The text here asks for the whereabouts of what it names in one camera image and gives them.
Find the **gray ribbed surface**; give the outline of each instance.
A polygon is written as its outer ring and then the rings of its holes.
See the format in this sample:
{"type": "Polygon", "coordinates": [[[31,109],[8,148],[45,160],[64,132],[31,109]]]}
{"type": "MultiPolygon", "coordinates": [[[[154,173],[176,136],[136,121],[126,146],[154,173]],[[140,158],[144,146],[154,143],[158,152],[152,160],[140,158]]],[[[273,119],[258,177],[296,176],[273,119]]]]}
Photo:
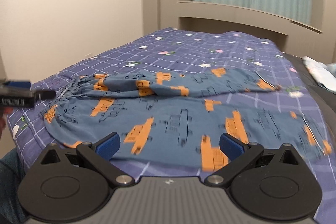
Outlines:
{"type": "MultiPolygon", "coordinates": [[[[265,224],[237,209],[225,191],[196,177],[144,177],[115,191],[108,204],[77,224],[265,224]]],[[[297,224],[313,224],[311,219],[297,224]]],[[[26,224],[41,224],[28,220],[26,224]]]]}

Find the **pants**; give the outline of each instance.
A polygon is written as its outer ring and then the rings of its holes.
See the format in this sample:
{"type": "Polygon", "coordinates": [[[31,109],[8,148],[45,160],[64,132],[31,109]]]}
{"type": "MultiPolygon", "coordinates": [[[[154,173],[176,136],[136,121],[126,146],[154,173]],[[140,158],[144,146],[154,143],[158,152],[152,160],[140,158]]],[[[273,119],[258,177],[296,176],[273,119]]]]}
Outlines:
{"type": "Polygon", "coordinates": [[[0,160],[1,224],[19,224],[26,218],[17,197],[17,189],[24,175],[16,149],[11,150],[0,160]]]}

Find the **white wall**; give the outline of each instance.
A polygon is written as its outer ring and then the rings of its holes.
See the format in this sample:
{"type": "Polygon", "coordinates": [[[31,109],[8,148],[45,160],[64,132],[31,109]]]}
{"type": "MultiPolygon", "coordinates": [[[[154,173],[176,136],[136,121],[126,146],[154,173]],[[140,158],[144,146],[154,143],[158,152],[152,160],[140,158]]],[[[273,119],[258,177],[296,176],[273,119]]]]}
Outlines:
{"type": "Polygon", "coordinates": [[[0,0],[0,50],[10,79],[36,82],[142,33],[142,0],[0,0]]]}

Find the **wall outlet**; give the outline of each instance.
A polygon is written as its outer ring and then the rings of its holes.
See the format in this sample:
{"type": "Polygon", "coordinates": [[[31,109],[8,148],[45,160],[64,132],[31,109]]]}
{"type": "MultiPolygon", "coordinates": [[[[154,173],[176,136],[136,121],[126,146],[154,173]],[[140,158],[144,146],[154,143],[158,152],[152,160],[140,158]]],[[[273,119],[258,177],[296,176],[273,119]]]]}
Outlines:
{"type": "Polygon", "coordinates": [[[90,58],[90,57],[92,57],[93,56],[93,54],[92,54],[92,52],[91,53],[89,53],[89,54],[87,54],[86,56],[85,56],[85,59],[88,59],[88,58],[90,58]]]}

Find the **purple bedsheet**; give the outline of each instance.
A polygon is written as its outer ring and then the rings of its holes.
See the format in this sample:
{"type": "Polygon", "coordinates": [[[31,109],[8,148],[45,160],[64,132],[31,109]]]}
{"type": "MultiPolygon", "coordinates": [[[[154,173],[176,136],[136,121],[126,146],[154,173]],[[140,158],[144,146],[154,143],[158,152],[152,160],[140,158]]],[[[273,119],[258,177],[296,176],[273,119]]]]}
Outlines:
{"type": "MultiPolygon", "coordinates": [[[[319,107],[305,89],[292,64],[270,40],[239,32],[208,34],[167,28],[83,60],[49,78],[37,82],[34,88],[59,90],[73,75],[93,73],[131,73],[138,69],[157,72],[163,69],[181,72],[205,72],[210,68],[239,67],[257,70],[274,79],[283,89],[276,93],[243,93],[221,95],[216,100],[244,104],[257,108],[282,111],[302,111],[314,118],[330,140],[319,107]]],[[[55,140],[43,125],[40,111],[48,102],[38,102],[35,109],[17,109],[8,118],[17,150],[27,170],[42,149],[55,140]]],[[[117,167],[134,178],[139,176],[194,176],[208,174],[200,169],[183,166],[163,166],[153,162],[113,160],[117,167]]],[[[323,200],[316,213],[319,223],[332,224],[336,219],[336,160],[332,153],[317,162],[307,162],[323,190],[323,200]]]]}

